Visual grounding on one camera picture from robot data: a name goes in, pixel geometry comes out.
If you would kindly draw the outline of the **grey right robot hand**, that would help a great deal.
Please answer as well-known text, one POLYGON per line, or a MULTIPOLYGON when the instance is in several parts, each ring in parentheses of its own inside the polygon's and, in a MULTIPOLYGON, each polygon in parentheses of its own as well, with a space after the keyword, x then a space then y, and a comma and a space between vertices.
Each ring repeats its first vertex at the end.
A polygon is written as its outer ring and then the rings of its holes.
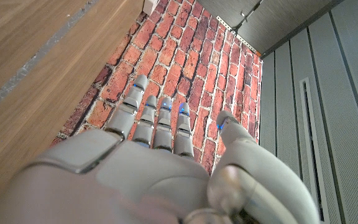
POLYGON ((0 223, 319 223, 301 179, 228 111, 225 151, 208 173, 195 162, 187 103, 143 99, 136 78, 105 129, 45 151, 0 195, 0 223))

